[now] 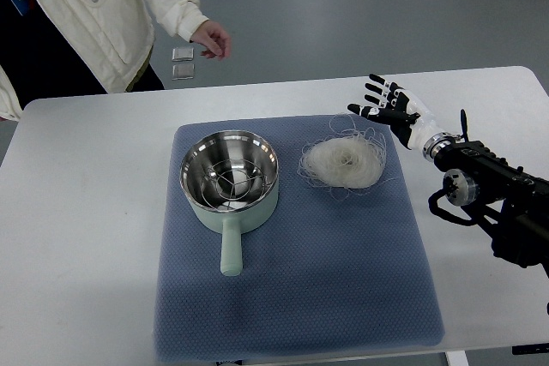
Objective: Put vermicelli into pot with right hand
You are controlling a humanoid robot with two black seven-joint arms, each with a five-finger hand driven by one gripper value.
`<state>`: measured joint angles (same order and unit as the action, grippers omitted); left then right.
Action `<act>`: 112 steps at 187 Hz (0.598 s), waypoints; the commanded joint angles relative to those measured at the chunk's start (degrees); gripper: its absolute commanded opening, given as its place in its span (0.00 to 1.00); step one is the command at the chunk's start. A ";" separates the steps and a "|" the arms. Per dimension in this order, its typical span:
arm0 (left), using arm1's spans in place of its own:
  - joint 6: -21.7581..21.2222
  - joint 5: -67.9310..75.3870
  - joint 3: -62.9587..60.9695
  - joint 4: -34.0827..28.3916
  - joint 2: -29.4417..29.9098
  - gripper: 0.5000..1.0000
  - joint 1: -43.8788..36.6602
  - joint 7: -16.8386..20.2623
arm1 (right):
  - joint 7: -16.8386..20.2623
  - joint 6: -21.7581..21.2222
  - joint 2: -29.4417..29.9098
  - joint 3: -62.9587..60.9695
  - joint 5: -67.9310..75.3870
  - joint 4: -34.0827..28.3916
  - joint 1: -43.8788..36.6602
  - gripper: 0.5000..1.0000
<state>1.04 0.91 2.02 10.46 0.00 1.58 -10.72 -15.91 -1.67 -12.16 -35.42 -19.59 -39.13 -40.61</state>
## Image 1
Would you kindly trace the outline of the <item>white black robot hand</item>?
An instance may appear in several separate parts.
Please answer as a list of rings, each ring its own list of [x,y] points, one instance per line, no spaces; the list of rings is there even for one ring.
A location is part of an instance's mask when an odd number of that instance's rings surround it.
[[[433,113],[412,92],[379,75],[370,74],[365,102],[347,109],[374,123],[388,125],[398,141],[409,150],[425,151],[429,142],[449,136],[438,126]]]

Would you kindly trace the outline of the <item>person's bare hand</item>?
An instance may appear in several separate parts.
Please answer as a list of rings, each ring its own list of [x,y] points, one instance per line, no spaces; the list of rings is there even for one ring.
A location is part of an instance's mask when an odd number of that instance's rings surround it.
[[[207,20],[190,36],[190,42],[204,47],[201,55],[207,59],[223,60],[232,51],[232,39],[220,23]]]

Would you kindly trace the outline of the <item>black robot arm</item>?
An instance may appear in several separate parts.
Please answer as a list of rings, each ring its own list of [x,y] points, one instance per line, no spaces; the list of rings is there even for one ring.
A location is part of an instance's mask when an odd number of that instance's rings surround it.
[[[424,156],[444,173],[443,186],[428,200],[432,214],[457,225],[479,226],[493,255],[519,267],[548,269],[548,182],[511,167],[481,141],[462,134],[433,136]]]

